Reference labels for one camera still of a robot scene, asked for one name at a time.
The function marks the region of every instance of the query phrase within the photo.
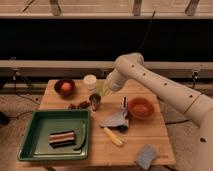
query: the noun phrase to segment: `white cup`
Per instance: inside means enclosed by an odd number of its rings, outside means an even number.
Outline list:
[[[97,78],[95,75],[89,74],[86,75],[83,79],[84,84],[86,85],[87,90],[94,93],[96,91]]]

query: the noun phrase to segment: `cable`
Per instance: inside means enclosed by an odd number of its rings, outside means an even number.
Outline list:
[[[139,48],[138,48],[138,50],[137,50],[138,52],[140,52],[141,49],[144,47],[144,44],[145,44],[145,42],[146,42],[146,39],[147,39],[147,37],[149,36],[149,32],[150,32],[151,26],[152,26],[152,20],[154,19],[155,13],[156,13],[156,11],[153,11],[152,17],[151,17],[151,19],[149,20],[149,24],[148,24],[148,26],[147,26],[146,33],[145,33],[145,36],[144,36],[144,38],[143,38],[143,41],[141,42],[141,44],[140,44],[140,46],[139,46]]]
[[[164,165],[164,167],[167,168],[168,170],[171,170],[171,171],[178,171],[177,169],[173,169],[173,168],[171,168],[171,167],[169,167],[167,165]]]
[[[12,119],[12,120],[15,120],[15,119],[19,119],[19,117],[21,117],[22,115],[25,115],[25,114],[28,114],[28,113],[32,113],[32,112],[33,112],[33,110],[30,110],[30,111],[19,113],[17,116],[8,116],[8,117],[10,119]]]
[[[36,102],[35,100],[33,100],[33,99],[29,98],[29,97],[22,96],[22,95],[20,95],[20,94],[17,92],[17,87],[16,87],[16,76],[15,76],[15,74],[16,74],[16,72],[15,72],[14,75],[13,75],[14,93],[15,93],[17,96],[21,97],[21,98],[30,100],[31,102],[33,102],[33,103],[35,103],[35,104],[37,104],[37,105],[40,105],[40,104],[39,104],[38,102]]]
[[[189,122],[189,120],[186,119],[186,120],[182,120],[182,121],[166,122],[165,125],[180,124],[180,123],[185,123],[185,122]]]

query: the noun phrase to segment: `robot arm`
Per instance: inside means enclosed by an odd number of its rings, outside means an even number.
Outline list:
[[[143,56],[139,53],[118,57],[115,69],[106,79],[106,85],[110,90],[118,91],[128,79],[140,82],[200,127],[199,146],[193,171],[212,170],[213,100],[201,92],[147,70],[143,67]]]

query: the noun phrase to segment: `sponge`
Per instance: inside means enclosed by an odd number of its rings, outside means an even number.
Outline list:
[[[152,161],[157,157],[157,152],[149,145],[145,145],[142,152],[138,155],[136,163],[144,170],[148,170]]]

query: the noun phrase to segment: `red bowl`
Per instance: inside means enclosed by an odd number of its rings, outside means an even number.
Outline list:
[[[137,97],[128,102],[128,112],[136,119],[153,119],[154,107],[145,98]]]
[[[55,83],[54,89],[62,97],[67,97],[73,93],[75,82],[71,78],[62,78]]]

